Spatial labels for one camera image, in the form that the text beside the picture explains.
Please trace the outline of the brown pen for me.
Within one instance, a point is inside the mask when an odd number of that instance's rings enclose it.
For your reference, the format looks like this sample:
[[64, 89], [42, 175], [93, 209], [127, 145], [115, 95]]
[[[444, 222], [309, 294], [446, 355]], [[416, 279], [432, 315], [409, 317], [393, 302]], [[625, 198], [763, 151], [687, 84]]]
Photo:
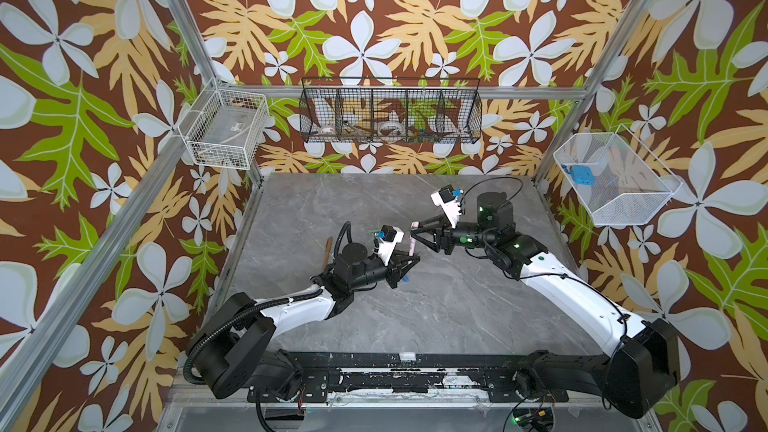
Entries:
[[332, 259], [332, 250], [334, 245], [333, 237], [328, 237], [325, 245], [323, 268], [327, 267]]

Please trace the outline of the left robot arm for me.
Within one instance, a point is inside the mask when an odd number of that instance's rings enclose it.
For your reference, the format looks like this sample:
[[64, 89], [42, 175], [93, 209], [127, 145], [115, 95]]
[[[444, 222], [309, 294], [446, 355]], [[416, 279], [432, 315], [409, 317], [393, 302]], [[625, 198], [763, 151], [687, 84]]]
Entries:
[[272, 339], [340, 315], [357, 293], [380, 282], [395, 289], [419, 262], [418, 254], [397, 249], [384, 261], [352, 242], [310, 278], [305, 290], [262, 300], [236, 293], [188, 343], [183, 377], [190, 384], [207, 386], [217, 399], [250, 388], [257, 396], [267, 393], [291, 400], [302, 388], [303, 368], [290, 353], [271, 351]]

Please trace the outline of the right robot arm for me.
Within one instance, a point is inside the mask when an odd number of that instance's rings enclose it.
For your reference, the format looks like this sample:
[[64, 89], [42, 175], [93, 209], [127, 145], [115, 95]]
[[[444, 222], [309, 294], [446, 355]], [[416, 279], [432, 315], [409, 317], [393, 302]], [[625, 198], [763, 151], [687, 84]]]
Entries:
[[480, 249], [505, 277], [532, 288], [580, 326], [599, 346], [596, 355], [535, 351], [513, 375], [517, 393], [540, 399], [555, 390], [591, 394], [627, 417], [639, 419], [680, 381], [678, 334], [663, 319], [628, 311], [568, 269], [548, 248], [519, 232], [510, 198], [486, 192], [477, 218], [462, 220], [461, 190], [444, 186], [431, 195], [442, 213], [412, 225], [411, 238], [449, 255]]

